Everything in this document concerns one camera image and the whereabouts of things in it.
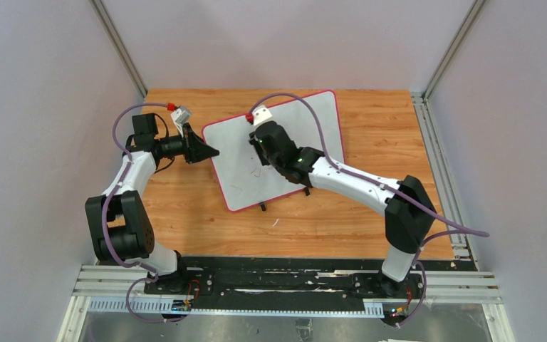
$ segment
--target red connector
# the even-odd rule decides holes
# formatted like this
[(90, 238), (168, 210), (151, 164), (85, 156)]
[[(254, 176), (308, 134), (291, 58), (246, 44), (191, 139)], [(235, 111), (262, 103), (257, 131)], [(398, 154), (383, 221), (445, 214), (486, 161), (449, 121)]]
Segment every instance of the red connector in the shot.
[(251, 125), (254, 123), (254, 116), (252, 115), (252, 113), (246, 113), (244, 117), (246, 118), (246, 121), (248, 121)]

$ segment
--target gray wall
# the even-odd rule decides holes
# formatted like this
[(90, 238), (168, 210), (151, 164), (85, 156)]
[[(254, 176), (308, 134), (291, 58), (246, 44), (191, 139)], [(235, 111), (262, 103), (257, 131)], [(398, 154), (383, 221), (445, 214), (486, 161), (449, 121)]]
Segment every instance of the gray wall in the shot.
[(471, 1), (105, 0), (150, 88), (423, 90)]
[(0, 1), (0, 341), (55, 340), (137, 101), (88, 1)]
[(517, 341), (547, 341), (547, 1), (489, 1), (432, 99)]

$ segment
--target metal frame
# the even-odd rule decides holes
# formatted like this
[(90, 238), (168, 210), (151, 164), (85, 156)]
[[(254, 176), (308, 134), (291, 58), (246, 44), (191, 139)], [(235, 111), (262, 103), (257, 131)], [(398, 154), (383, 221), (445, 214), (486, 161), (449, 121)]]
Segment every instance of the metal frame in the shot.
[(460, 28), (454, 35), (452, 42), (448, 46), (444, 56), (442, 57), (442, 60), (439, 62), (439, 65), (437, 65), (437, 69), (435, 69), (433, 76), (431, 77), (429, 83), (427, 84), (427, 87), (425, 88), (422, 94), (422, 98), (424, 98), (425, 100), (428, 100), (429, 98), (431, 98), (431, 95), (435, 91), (435, 88), (439, 84), (439, 81), (441, 80), (443, 74), (447, 70), (447, 67), (452, 62), (452, 59), (454, 58), (456, 51), (458, 51), (458, 48), (462, 44), (464, 37), (469, 33), (471, 27), (473, 26), (473, 23), (477, 19), (477, 16), (481, 12), (481, 9), (483, 8), (483, 5), (485, 5), (485, 3), (486, 3), (486, 0), (473, 1), (473, 4), (471, 5), (471, 8), (469, 9), (467, 13), (467, 16), (464, 17), (464, 20), (462, 21)]
[[(335, 270), (318, 272), (320, 278), (371, 273), (376, 270)], [(82, 266), (79, 272), (66, 317), (57, 341), (76, 342), (88, 312), (126, 312), (124, 298), (132, 282), (143, 278), (146, 271), (133, 267)], [(481, 304), (484, 308), (490, 334), (494, 341), (512, 341), (507, 330), (506, 314), (496, 279), (491, 272), (428, 271), (425, 304)], [(183, 300), (185, 295), (149, 295), (141, 288), (132, 292), (135, 309), (143, 314), (160, 314), (167, 303)], [(397, 300), (364, 299), (364, 311), (268, 311), (268, 310), (193, 310), (191, 314), (224, 316), (296, 316), (296, 317), (380, 317), (382, 305)]]
[(147, 87), (145, 86), (145, 83), (143, 83), (141, 75), (135, 67), (135, 64), (133, 63), (129, 52), (125, 47), (125, 44), (120, 37), (120, 34), (118, 34), (116, 26), (114, 26), (114, 23), (112, 22), (110, 14), (108, 13), (108, 10), (106, 9), (103, 1), (89, 0), (89, 2), (93, 6), (93, 9), (95, 9), (95, 14), (97, 14), (98, 18), (100, 19), (100, 22), (102, 23), (104, 30), (108, 34), (108, 37), (110, 37), (110, 41), (112, 41), (112, 45), (114, 45), (114, 49), (118, 53), (120, 61), (123, 62), (123, 65), (127, 69), (127, 72), (131, 77), (131, 81), (133, 82), (133, 84), (135, 84), (135, 87), (137, 88), (137, 91), (142, 96), (142, 98), (145, 98), (145, 96), (147, 95)]

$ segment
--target wooden tabletop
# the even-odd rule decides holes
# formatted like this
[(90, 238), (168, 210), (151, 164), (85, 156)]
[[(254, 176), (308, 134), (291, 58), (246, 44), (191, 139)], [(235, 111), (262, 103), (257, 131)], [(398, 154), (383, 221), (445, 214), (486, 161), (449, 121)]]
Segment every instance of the wooden tabletop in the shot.
[[(189, 122), (200, 135), (207, 123), (245, 113), (259, 98), (275, 91), (308, 95), (318, 90), (151, 89), (146, 102), (185, 105), (192, 112)], [(335, 93), (346, 164), (383, 177), (402, 180), (410, 174), (419, 178), (441, 212), (410, 93)], [(176, 133), (166, 109), (150, 107), (143, 112), (160, 114), (171, 134)], [(159, 131), (164, 135), (160, 122)], [(156, 239), (183, 255), (384, 258), (387, 254), (384, 218), (326, 190), (276, 199), (267, 203), (266, 212), (259, 207), (230, 212), (208, 160), (188, 165), (178, 158), (150, 178), (142, 201)], [(430, 234), (445, 229), (435, 222)], [(449, 239), (430, 242), (422, 257), (453, 259)]]

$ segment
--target purple cable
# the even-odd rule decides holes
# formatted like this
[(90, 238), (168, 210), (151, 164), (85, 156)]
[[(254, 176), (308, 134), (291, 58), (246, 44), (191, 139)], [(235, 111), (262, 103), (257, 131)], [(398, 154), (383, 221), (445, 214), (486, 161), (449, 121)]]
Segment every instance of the purple cable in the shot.
[(127, 310), (129, 311), (129, 314), (131, 314), (133, 317), (135, 317), (138, 321), (141, 321), (141, 322), (144, 322), (144, 323), (172, 323), (172, 322), (181, 321), (184, 317), (182, 317), (182, 318), (162, 319), (162, 320), (147, 319), (147, 318), (143, 318), (143, 317), (137, 315), (135, 312), (133, 312), (133, 310), (131, 309), (131, 303), (130, 303), (131, 291), (133, 290), (135, 285), (139, 284), (141, 281), (145, 281), (147, 283), (153, 283), (153, 282), (157, 281), (158, 280), (158, 271), (154, 267), (152, 267), (150, 265), (143, 264), (142, 262), (139, 262), (139, 261), (133, 262), (131, 264), (128, 264), (128, 263), (124, 262), (118, 256), (116, 251), (114, 250), (114, 246), (112, 245), (112, 241), (110, 240), (110, 234), (108, 234), (108, 219), (107, 219), (107, 217), (108, 217), (108, 206), (110, 205), (110, 201), (112, 201), (112, 197), (114, 197), (114, 194), (118, 191), (118, 189), (120, 189), (120, 183), (125, 179), (125, 176), (127, 175), (127, 173), (129, 173), (129, 169), (131, 168), (131, 162), (132, 162), (131, 152), (129, 150), (127, 150), (127, 148), (125, 146), (121, 145), (120, 142), (118, 142), (118, 139), (116, 138), (116, 127), (118, 126), (118, 123), (120, 122), (120, 119), (122, 119), (123, 116), (125, 116), (125, 114), (129, 113), (131, 110), (134, 110), (136, 108), (145, 107), (145, 106), (149, 106), (149, 105), (153, 105), (153, 106), (157, 106), (157, 107), (167, 107), (167, 105), (164, 104), (164, 103), (153, 103), (153, 102), (146, 102), (146, 103), (140, 103), (138, 105), (132, 105), (129, 108), (125, 109), (121, 114), (119, 114), (119, 116), (114, 121), (114, 126), (112, 127), (112, 139), (114, 140), (114, 143), (116, 144), (116, 146), (118, 146), (118, 148), (120, 148), (127, 155), (127, 157), (129, 158), (129, 162), (127, 162), (127, 164), (125, 165), (125, 169), (123, 169), (123, 172), (120, 174), (120, 177), (116, 181), (116, 183), (114, 185), (114, 188), (112, 188), (112, 191), (110, 191), (108, 196), (106, 196), (106, 198), (105, 198), (104, 204), (102, 206), (102, 230), (103, 230), (103, 234), (104, 234), (105, 245), (108, 247), (108, 251), (110, 252), (110, 255), (112, 256), (112, 259), (114, 259), (114, 261), (116, 261), (117, 264), (119, 264), (122, 267), (125, 267), (127, 269), (130, 268), (130, 267), (139, 266), (139, 267), (142, 267), (143, 269), (146, 269), (148, 272), (154, 274), (153, 279), (148, 278), (148, 277), (141, 278), (141, 279), (136, 280), (133, 284), (131, 284), (131, 287), (129, 287), (129, 290), (127, 291), (127, 296), (125, 298), (125, 303), (127, 304)]

